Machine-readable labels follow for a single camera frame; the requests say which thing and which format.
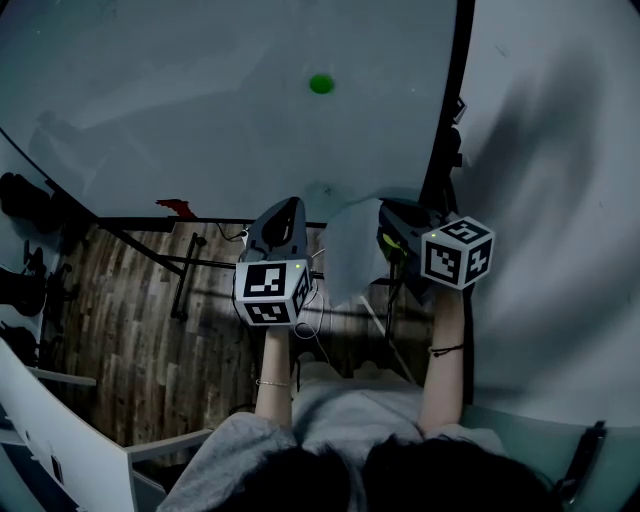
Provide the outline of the person's right forearm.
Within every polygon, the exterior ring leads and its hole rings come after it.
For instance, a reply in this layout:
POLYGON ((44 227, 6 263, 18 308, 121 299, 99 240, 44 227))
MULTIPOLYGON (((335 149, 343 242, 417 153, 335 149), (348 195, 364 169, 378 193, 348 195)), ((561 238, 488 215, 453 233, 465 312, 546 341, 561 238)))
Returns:
POLYGON ((433 337, 418 427, 426 435, 462 416, 464 388, 464 300, 460 291, 439 288, 434 298, 433 337))

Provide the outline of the black-framed whiteboard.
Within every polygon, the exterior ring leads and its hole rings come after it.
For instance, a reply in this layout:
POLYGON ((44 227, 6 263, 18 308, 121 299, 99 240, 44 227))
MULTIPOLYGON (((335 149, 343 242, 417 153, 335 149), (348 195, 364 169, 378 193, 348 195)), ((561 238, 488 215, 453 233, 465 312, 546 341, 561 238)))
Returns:
POLYGON ((0 134, 102 218, 417 199, 474 0, 0 0, 0 134), (334 89, 309 88, 318 73, 334 89))

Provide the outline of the printed white paper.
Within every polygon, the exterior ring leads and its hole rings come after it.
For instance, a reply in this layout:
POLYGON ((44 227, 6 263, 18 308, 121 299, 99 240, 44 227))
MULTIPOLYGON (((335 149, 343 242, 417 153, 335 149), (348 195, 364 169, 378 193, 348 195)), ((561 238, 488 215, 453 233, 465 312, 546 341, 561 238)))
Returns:
POLYGON ((350 205, 324 230, 324 279, 332 306, 348 302, 389 276, 390 266, 377 239, 381 206, 380 199, 350 205))

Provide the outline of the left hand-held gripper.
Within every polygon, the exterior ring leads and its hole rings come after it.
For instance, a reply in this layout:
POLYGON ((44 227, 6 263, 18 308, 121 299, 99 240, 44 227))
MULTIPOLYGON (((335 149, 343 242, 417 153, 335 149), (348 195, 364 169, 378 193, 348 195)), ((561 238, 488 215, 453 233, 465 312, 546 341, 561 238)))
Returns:
POLYGON ((305 206, 293 196, 269 208, 249 228, 248 245, 235 267, 234 298, 251 326, 291 326, 311 287, 305 206))

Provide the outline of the black office chair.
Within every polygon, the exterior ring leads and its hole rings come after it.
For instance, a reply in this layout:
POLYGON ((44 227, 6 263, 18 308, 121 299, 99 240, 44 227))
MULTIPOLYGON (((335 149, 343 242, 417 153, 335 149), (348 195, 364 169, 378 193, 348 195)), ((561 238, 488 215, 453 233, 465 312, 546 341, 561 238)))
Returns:
POLYGON ((55 272, 47 273, 42 249, 37 247, 31 251, 29 241, 24 242, 23 263, 21 273, 0 266, 0 305, 12 306, 27 317, 42 313, 53 318, 61 314, 66 302, 78 297, 79 287, 67 289, 64 283, 71 265, 64 264, 55 272))
POLYGON ((0 177, 0 209, 9 217, 30 222, 42 234, 61 229, 67 213, 62 194, 49 194, 10 172, 0 177))
POLYGON ((26 365, 49 370, 52 367, 63 338, 58 335, 51 340, 37 342, 34 335, 25 327, 12 327, 0 321, 0 337, 26 365))

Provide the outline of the white table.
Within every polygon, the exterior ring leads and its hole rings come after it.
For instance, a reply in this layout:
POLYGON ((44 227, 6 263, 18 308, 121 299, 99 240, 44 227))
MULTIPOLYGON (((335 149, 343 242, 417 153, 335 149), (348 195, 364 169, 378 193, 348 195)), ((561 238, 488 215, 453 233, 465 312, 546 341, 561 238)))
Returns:
POLYGON ((59 401, 0 338, 0 406, 79 512, 138 512, 133 465, 202 444, 209 429, 122 447, 59 401))

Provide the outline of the person's left forearm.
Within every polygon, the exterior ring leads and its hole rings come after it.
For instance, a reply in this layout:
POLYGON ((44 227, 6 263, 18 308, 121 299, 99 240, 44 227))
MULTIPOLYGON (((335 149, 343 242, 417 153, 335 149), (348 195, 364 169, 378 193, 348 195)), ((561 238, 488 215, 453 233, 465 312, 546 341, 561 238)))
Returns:
POLYGON ((292 425, 289 327, 271 326, 265 335, 255 414, 282 427, 292 425))

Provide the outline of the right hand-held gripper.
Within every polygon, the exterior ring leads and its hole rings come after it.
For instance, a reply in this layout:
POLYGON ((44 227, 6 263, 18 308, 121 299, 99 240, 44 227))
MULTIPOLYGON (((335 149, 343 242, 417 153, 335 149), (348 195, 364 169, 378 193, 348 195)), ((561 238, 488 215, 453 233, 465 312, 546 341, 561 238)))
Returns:
POLYGON ((428 280, 463 290, 489 273, 495 233, 469 216, 385 199, 379 210, 378 240, 404 264, 403 277, 414 290, 428 280))

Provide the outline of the red flat object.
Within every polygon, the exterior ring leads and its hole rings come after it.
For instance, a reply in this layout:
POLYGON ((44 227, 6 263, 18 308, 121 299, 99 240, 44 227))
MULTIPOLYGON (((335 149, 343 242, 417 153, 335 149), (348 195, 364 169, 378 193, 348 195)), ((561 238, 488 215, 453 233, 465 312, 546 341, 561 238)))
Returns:
POLYGON ((194 219, 196 215, 191 210, 188 201, 181 199, 160 199, 156 200, 155 204, 164 208, 168 208, 173 211, 178 218, 182 219, 194 219))

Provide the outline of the person's grey shirt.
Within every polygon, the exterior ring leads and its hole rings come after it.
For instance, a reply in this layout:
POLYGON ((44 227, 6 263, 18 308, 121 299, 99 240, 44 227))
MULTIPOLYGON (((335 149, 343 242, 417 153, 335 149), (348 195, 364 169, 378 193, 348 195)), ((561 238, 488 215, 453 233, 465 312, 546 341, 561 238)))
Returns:
POLYGON ((473 468, 479 456, 501 458, 488 429, 458 424, 421 432, 421 392, 402 380, 326 378, 329 367, 304 365, 284 427, 239 412, 217 427, 161 503, 158 512, 366 512, 362 472, 371 450, 385 442, 419 448, 434 468, 436 453, 473 468))

